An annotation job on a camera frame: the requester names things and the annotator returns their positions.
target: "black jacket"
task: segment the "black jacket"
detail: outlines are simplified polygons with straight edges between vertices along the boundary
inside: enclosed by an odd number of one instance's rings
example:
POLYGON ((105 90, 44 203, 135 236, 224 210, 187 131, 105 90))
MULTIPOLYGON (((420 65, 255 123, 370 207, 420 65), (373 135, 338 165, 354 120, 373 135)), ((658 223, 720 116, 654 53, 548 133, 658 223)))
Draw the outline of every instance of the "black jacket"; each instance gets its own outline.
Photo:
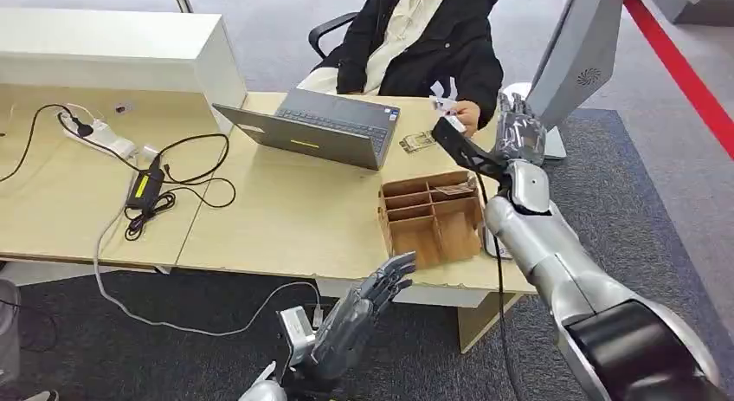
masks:
MULTIPOLYGON (((400 0, 367 0, 344 42, 316 68, 338 68, 337 92, 364 91, 365 69, 400 0)), ((388 66, 381 95, 429 96, 430 86, 456 79, 457 100, 481 108, 480 128, 494 115, 502 67, 494 55, 489 12, 497 0, 443 0, 422 36, 388 66)))

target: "cable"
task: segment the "cable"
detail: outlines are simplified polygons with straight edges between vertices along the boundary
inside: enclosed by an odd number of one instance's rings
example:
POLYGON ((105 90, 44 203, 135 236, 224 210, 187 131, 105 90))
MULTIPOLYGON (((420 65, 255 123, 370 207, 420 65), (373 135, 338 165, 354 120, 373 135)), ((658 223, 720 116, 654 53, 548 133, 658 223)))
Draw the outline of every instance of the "cable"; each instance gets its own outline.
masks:
POLYGON ((279 286, 275 290, 273 290, 270 293, 270 295, 265 299, 265 301, 262 302, 262 304, 257 309, 257 311, 254 312, 252 318, 250 319, 250 321, 248 322, 248 324, 245 325, 245 327, 241 327, 239 329, 231 330, 231 331, 228 331, 228 332, 208 332, 208 331, 205 331, 205 330, 199 330, 199 329, 195 329, 195 328, 192 328, 192 327, 181 327, 181 326, 177 326, 177 325, 174 325, 172 323, 169 323, 167 321, 153 321, 153 320, 148 320, 145 317, 138 316, 138 315, 132 313, 130 310, 128 310, 127 307, 125 307, 125 305, 122 302, 120 302, 119 300, 117 300, 114 297, 112 297, 105 290, 105 285, 102 283, 102 277, 100 275, 100 248, 101 248, 101 244, 102 244, 102 239, 104 238, 105 234, 107 233, 107 231, 110 230, 110 228, 118 220, 119 216, 125 210, 126 203, 127 203, 127 197, 130 194, 130 191, 132 190, 132 186, 135 184, 135 179, 136 179, 137 176, 138 176, 138 174, 136 172, 132 174, 132 179, 130 180, 130 184, 128 185, 128 189, 126 191, 125 198, 123 200, 122 205, 120 206, 117 214, 113 218, 111 218, 108 223, 105 224, 104 228, 102 229, 102 231, 100 232, 99 236, 97 237, 97 240, 94 243, 93 260, 92 260, 93 267, 94 267, 94 278, 97 280, 97 286, 100 289, 100 294, 106 300, 110 301, 115 306, 119 307, 119 309, 122 310, 122 312, 125 313, 128 317, 130 317, 132 319, 135 319, 135 320, 138 320, 138 321, 141 321, 141 322, 143 322, 143 323, 145 323, 146 325, 149 325, 149 326, 164 326, 164 327, 170 327, 172 329, 180 330, 182 332, 192 332, 192 333, 204 334, 204 335, 207 335, 207 336, 222 337, 222 336, 230 336, 230 335, 233 335, 233 334, 238 334, 238 333, 246 332, 250 328, 250 326, 254 323, 254 321, 257 319, 257 317, 260 315, 260 312, 262 311, 262 309, 265 308, 265 306, 270 302, 270 300, 273 298, 273 296, 275 296, 279 291, 281 291, 284 288, 289 288, 289 287, 293 287, 293 286, 308 286, 308 287, 312 288, 313 291, 314 291, 314 293, 316 294, 316 304, 318 306, 321 305, 321 296, 319 295, 319 290, 316 288, 316 286, 314 286, 313 284, 311 284, 310 282, 307 282, 307 281, 294 281, 294 282, 289 282, 288 284, 283 284, 282 286, 279 286))
POLYGON ((20 161, 18 161, 18 164, 16 165, 16 168, 13 171, 11 171, 7 176, 0 178, 0 183, 4 182, 5 180, 9 178, 12 178, 13 176, 16 175, 16 173, 18 173, 18 170, 20 170, 21 166, 23 165, 23 162, 25 162, 26 156, 28 155, 28 150, 30 149, 30 141, 33 139, 33 132, 35 130, 35 122, 38 120, 38 114, 40 114, 41 111, 43 111, 44 109, 51 108, 51 107, 59 107, 61 109, 66 110, 69 114, 71 114, 71 111, 69 111, 67 107, 64 107, 63 105, 59 105, 59 104, 47 104, 47 105, 44 105, 43 107, 38 108, 35 111, 35 113, 33 114, 33 120, 30 122, 30 132, 28 133, 28 142, 26 142, 25 144, 25 150, 23 150, 23 155, 21 156, 20 161))
POLYGON ((196 184, 204 184, 212 180, 221 180, 224 183, 229 184, 229 186, 232 188, 232 198, 230 198, 229 201, 225 204, 213 204, 209 201, 207 201, 202 195, 199 194, 198 191, 195 191, 191 189, 190 187, 187 187, 188 185, 195 185, 195 184, 188 184, 186 186, 180 186, 180 187, 174 187, 173 189, 169 189, 158 196, 158 199, 156 200, 156 205, 153 207, 152 210, 149 212, 140 212, 135 217, 131 217, 130 214, 128 214, 128 211, 130 208, 125 207, 125 217, 130 221, 130 223, 127 225, 127 229, 125 230, 125 239, 128 241, 137 241, 140 236, 143 234, 143 229, 145 227, 145 224, 152 220, 155 216, 157 216, 161 212, 165 212, 176 204, 176 194, 173 193, 174 191, 190 191, 196 197, 199 198, 202 203, 206 204, 210 208, 215 209, 221 209, 226 208, 227 206, 230 206, 235 199, 237 198, 237 190, 235 189, 235 186, 226 178, 209 178, 206 180, 203 180, 201 182, 198 182, 196 184))
POLYGON ((24 308, 26 310, 30 310, 32 312, 36 312, 36 313, 42 315, 43 317, 45 317, 46 319, 48 319, 48 322, 51 324, 51 330, 54 331, 54 333, 52 335, 53 336, 53 339, 51 340, 51 343, 49 343, 48 345, 42 347, 41 349, 30 348, 31 344, 26 345, 26 346, 21 346, 21 350, 22 351, 35 352, 35 353, 45 353, 45 352, 50 352, 54 348, 56 348, 56 345, 58 345, 58 343, 59 343, 59 327, 56 324, 56 320, 54 320, 54 316, 52 316, 51 314, 49 314, 47 312, 44 312, 40 308, 31 307, 31 306, 25 306, 23 304, 13 303, 13 302, 6 301, 6 300, 3 300, 3 299, 0 299, 0 303, 7 304, 8 306, 12 306, 12 307, 17 307, 18 309, 24 308))
MULTIPOLYGON (((5 123, 5 128, 10 128, 10 123, 13 122, 13 112, 16 110, 16 104, 10 106, 10 113, 8 113, 8 121, 5 123)), ((5 131, 0 131, 0 137, 5 136, 5 131)))
MULTIPOLYGON (((485 204, 488 204, 489 196, 486 194, 486 187, 484 186, 484 181, 482 180, 478 169, 475 169, 475 174, 480 183, 482 199, 484 199, 485 204)), ((486 226, 486 222, 484 223, 484 226, 486 230, 489 229, 486 226)), ((494 240, 494 253, 497 256, 497 275, 499 278, 499 339, 502 344, 502 355, 505 358, 505 369, 507 370, 507 377, 510 380, 512 392, 515 394, 515 399, 522 401, 522 397, 520 397, 520 391, 518 389, 515 368, 510 361, 510 351, 507 348, 507 333, 505 330, 505 277, 502 273, 502 255, 499 252, 499 239, 497 239, 494 234, 492 237, 494 240)))
POLYGON ((75 107, 75 108, 79 108, 80 110, 82 110, 82 111, 84 111, 85 113, 87 113, 87 115, 89 115, 89 118, 91 118, 91 119, 92 119, 92 121, 96 120, 96 118, 94 117, 94 115, 92 115, 92 113, 90 113, 88 109, 86 109, 85 107, 83 107, 83 106, 81 106, 81 105, 76 105, 76 104, 72 104, 72 103, 69 103, 69 102, 67 102, 67 106, 68 106, 68 107, 75 107))
MULTIPOLYGON (((71 113, 71 111, 69 111, 69 109, 68 109, 67 107, 64 107, 63 105, 59 105, 59 104, 48 104, 48 105, 46 105, 46 106, 43 106, 43 107, 42 107, 42 109, 43 109, 43 108, 45 108, 45 107, 52 107, 52 106, 56 106, 56 107, 60 107, 60 108, 63 108, 63 109, 64 109, 64 110, 65 110, 65 111, 66 111, 66 112, 67 112, 67 113, 69 114, 69 115, 72 115, 72 116, 74 116, 74 115, 73 115, 73 114, 71 113)), ((63 126, 65 130, 67 130, 68 132, 70 132, 70 133, 71 133, 72 135, 74 135, 74 136, 75 136, 76 138, 78 138, 78 139, 81 139, 81 140, 83 140, 83 141, 84 141, 85 143, 87 143, 87 144, 89 144, 89 145, 92 145, 92 146, 98 147, 98 148, 100 148, 101 150, 104 150, 105 152, 108 152, 108 153, 112 154, 112 155, 113 155, 113 156, 114 156, 115 158, 117 158, 117 160, 119 160, 119 161, 120 161, 120 162, 121 162, 122 164, 124 164, 124 165, 126 165, 126 166, 130 167, 131 169, 133 169, 134 171, 137 171, 138 173, 142 173, 142 172, 145 172, 145 170, 143 170, 143 169, 140 169, 140 168, 139 168, 139 167, 137 167, 136 165, 132 165, 132 164, 130 164, 130 162, 129 162, 129 161, 127 161, 127 159, 126 159, 126 158, 124 158, 124 157, 120 156, 120 155, 119 155, 119 154, 118 154, 118 153, 117 153, 116 151, 114 151, 113 149, 111 149, 111 148, 109 148, 109 147, 107 147, 107 146, 103 146, 102 144, 99 144, 99 143, 95 143, 94 141, 92 141, 92 140, 90 140, 90 139, 86 139, 86 138, 84 138, 84 137, 81 137, 81 136, 80 136, 80 135, 79 135, 78 133, 76 133, 76 131, 73 131, 73 130, 72 130, 71 128, 69 128, 69 127, 68 127, 68 126, 66 125, 66 123, 65 123, 65 122, 64 122, 64 121, 63 121, 63 120, 61 119, 61 113, 57 114, 57 115, 56 115, 56 118, 58 119, 58 121, 59 121, 59 124, 61 124, 61 126, 63 126)), ((161 152, 160 152, 160 153, 158 154, 158 156, 160 156, 160 154, 161 154, 161 153, 163 153, 164 151, 166 151, 166 150, 170 150, 171 148, 173 148, 173 147, 175 147, 175 146, 180 146, 181 144, 183 144, 183 143, 185 143, 185 142, 188 142, 188 141, 192 141, 192 140, 194 140, 194 139, 219 138, 219 137, 221 137, 221 138, 223 138, 223 139, 224 139, 224 143, 225 143, 225 146, 224 146, 224 152, 223 152, 223 153, 222 153, 222 155, 220 156, 219 160, 218 160, 218 161, 216 162, 216 165, 214 165, 214 167, 212 167, 212 169, 209 169, 209 170, 208 170, 208 171, 206 171, 205 173, 202 173, 202 174, 200 174, 200 175, 198 175, 198 176, 195 176, 195 177, 193 177, 193 178, 187 178, 187 179, 185 179, 185 180, 182 180, 182 181, 178 181, 178 180, 174 180, 174 179, 171 179, 171 180, 166 180, 165 178, 163 178, 162 180, 157 180, 157 179, 153 178, 153 180, 159 181, 159 182, 161 182, 161 183, 163 183, 163 184, 188 184, 188 183, 190 183, 190 182, 191 182, 192 180, 198 180, 199 178, 205 178, 205 177, 206 177, 206 176, 208 176, 209 174, 213 173, 214 171, 216 171, 217 169, 219 169, 219 167, 221 167, 221 166, 222 166, 222 164, 224 163, 224 160, 225 160, 225 159, 227 158, 227 155, 228 155, 228 153, 229 153, 229 138, 228 138, 228 137, 227 137, 226 135, 224 135, 224 134, 221 134, 221 133, 212 133, 212 134, 199 134, 199 135, 194 135, 194 136, 191 136, 191 137, 186 137, 185 139, 180 139, 179 141, 177 141, 177 142, 175 142, 175 143, 173 143, 173 144, 171 144, 171 145, 169 145, 169 146, 166 146, 166 147, 165 147, 165 148, 164 148, 163 150, 161 150, 161 152)))

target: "red stripe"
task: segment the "red stripe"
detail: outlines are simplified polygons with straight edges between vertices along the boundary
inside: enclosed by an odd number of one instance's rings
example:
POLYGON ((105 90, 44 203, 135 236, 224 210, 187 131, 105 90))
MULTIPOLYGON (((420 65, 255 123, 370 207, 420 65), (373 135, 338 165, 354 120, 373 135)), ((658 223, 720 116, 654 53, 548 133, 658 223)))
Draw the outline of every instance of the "red stripe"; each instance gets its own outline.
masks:
POLYGON ((645 4, 641 0, 624 0, 624 5, 675 83, 678 84, 721 146, 734 159, 734 121, 691 68, 670 37, 655 21, 645 4))

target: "power strip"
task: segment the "power strip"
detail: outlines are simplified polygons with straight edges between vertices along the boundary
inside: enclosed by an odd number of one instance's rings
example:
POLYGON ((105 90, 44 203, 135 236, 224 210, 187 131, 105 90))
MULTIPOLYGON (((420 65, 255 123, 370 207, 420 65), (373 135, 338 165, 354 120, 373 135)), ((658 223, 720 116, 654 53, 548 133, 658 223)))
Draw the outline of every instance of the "power strip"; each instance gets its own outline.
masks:
MULTIPOLYGON (((64 124, 66 124, 69 129, 76 130, 78 128, 76 123, 71 120, 71 117, 67 113, 62 113, 61 119, 64 121, 64 124)), ((91 143, 87 143, 87 140, 91 141, 92 143, 99 144, 100 146, 105 146, 109 148, 110 150, 118 153, 118 155, 122 158, 131 157, 132 154, 135 153, 135 145, 132 143, 132 141, 117 135, 112 130, 112 128, 110 128, 110 126, 104 121, 94 119, 91 127, 92 133, 84 138, 80 138, 79 136, 70 133, 67 129, 64 129, 64 135, 66 135, 70 139, 82 143, 85 146, 92 147, 98 152, 103 152, 111 156, 112 154, 110 152, 103 150, 91 143)))

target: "white cable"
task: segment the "white cable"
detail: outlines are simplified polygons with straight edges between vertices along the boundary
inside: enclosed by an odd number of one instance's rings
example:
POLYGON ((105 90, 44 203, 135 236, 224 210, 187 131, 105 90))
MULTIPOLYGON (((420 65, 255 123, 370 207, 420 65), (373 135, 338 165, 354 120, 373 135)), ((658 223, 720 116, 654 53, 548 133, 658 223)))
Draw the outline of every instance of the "white cable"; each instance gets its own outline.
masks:
POLYGON ((0 128, 0 133, 6 133, 10 129, 10 122, 13 121, 13 112, 16 110, 16 103, 13 102, 13 105, 10 106, 10 114, 8 115, 8 122, 5 123, 5 131, 3 131, 2 128, 0 128))
MULTIPOLYGON (((89 115, 89 118, 91 118, 92 121, 96 120, 96 117, 94 117, 94 115, 92 115, 92 113, 90 113, 88 109, 86 109, 85 107, 83 107, 81 105, 72 104, 70 102, 67 102, 67 107, 79 108, 79 109, 83 110, 85 113, 87 113, 87 115, 89 115)), ((102 119, 105 118, 105 115, 99 109, 96 110, 96 111, 97 111, 97 113, 100 114, 100 116, 102 117, 102 119)))
MULTIPOLYGON (((135 156, 135 161, 136 161, 136 166, 137 166, 138 156, 135 156)), ((132 174, 132 178, 130 180, 130 184, 125 193, 125 199, 122 202, 122 206, 120 206, 119 211, 117 212, 115 217, 110 219, 110 222, 105 224, 105 227, 100 232, 99 237, 97 237, 96 243, 94 243, 94 254, 93 254, 94 277, 97 279, 97 286, 100 288, 100 294, 102 294, 102 297, 104 297, 105 299, 113 303, 115 306, 119 307, 119 309, 122 310, 123 313, 127 314, 129 317, 135 320, 142 321, 146 325, 150 325, 150 326, 166 326, 166 327, 170 327, 176 330, 180 330, 182 332, 200 333, 200 334, 205 334, 207 336, 221 337, 221 336, 229 336, 232 334, 238 334, 238 333, 247 331, 250 328, 250 326, 254 323, 255 319, 257 319, 257 316, 260 314, 262 309, 265 308, 265 306, 268 304, 270 299, 272 299, 273 296, 276 295, 283 288, 289 288, 291 286, 308 286, 312 288, 316 294, 317 307, 321 307, 321 296, 319 295, 319 290, 313 284, 311 284, 310 282, 306 282, 306 281, 294 281, 294 282, 289 282, 288 284, 283 284, 282 286, 273 290, 273 292, 270 293, 270 295, 265 299, 265 301, 262 302, 262 304, 260 305, 260 308, 258 308, 257 311, 254 312, 252 318, 250 319, 250 321, 248 322, 248 324, 245 327, 239 328, 237 330, 232 330, 229 332, 217 333, 217 332, 208 332, 206 330, 194 329, 191 327, 181 327, 181 326, 177 326, 172 323, 169 323, 167 321, 152 321, 152 320, 146 319, 145 317, 141 317, 136 314, 133 314, 130 310, 127 309, 127 307, 125 307, 124 304, 122 304, 122 302, 120 302, 119 300, 109 295, 107 291, 105 290, 105 286, 104 284, 102 284, 102 277, 100 276, 100 248, 102 244, 102 238, 105 236, 107 231, 110 230, 110 228, 114 225, 114 223, 118 220, 120 215, 122 215, 122 212, 125 210, 125 204, 127 202, 127 198, 130 195, 130 191, 132 190, 132 187, 135 184, 135 179, 137 178, 137 176, 138 176, 138 173, 134 171, 132 174)))

